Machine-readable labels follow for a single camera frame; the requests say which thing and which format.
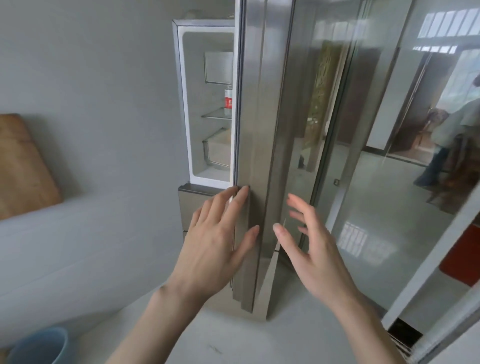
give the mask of fingernail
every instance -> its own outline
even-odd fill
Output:
[[[275,234],[281,234],[282,230],[283,230],[283,226],[280,225],[278,222],[273,224],[273,231],[275,232]]]

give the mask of left hand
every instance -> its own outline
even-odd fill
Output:
[[[166,283],[168,290],[182,299],[203,305],[227,285],[255,245],[258,225],[249,229],[238,249],[232,251],[235,224],[249,192],[247,186],[241,188],[225,210],[237,189],[222,191],[193,214],[177,264]]]

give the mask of hand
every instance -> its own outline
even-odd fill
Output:
[[[290,216],[307,225],[298,229],[309,237],[308,254],[297,246],[282,225],[273,225],[273,230],[304,286],[332,311],[359,297],[335,239],[318,219],[315,208],[294,194],[288,194],[287,205],[297,210],[290,211]]]
[[[259,226],[249,229],[238,249],[232,251],[235,224],[249,188],[241,188],[226,209],[236,191],[237,187],[230,187],[194,212],[177,264],[166,283],[169,291],[203,305],[237,272],[255,245]]]

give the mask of person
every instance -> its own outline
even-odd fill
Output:
[[[480,86],[480,74],[473,80]],[[480,98],[466,103],[450,114],[432,132],[431,140],[436,144],[433,158],[423,173],[413,182],[418,187],[430,187],[439,183],[440,173],[458,135],[472,137],[476,144],[480,136]]]
[[[152,295],[135,327],[107,364],[164,363],[203,304],[232,279],[259,232],[258,225],[252,227],[237,250],[231,250],[233,230],[249,188],[241,188],[226,208],[236,191],[236,187],[230,187],[195,211],[171,276]],[[302,223],[299,230],[308,235],[310,250],[301,251],[280,224],[273,226],[275,235],[307,290],[339,320],[358,363],[404,364],[379,319],[355,287],[334,238],[315,209],[292,194],[288,195],[287,204],[294,209],[290,216]]]

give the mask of blue bucket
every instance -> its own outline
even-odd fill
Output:
[[[70,364],[68,332],[47,328],[19,341],[7,357],[7,364]]]

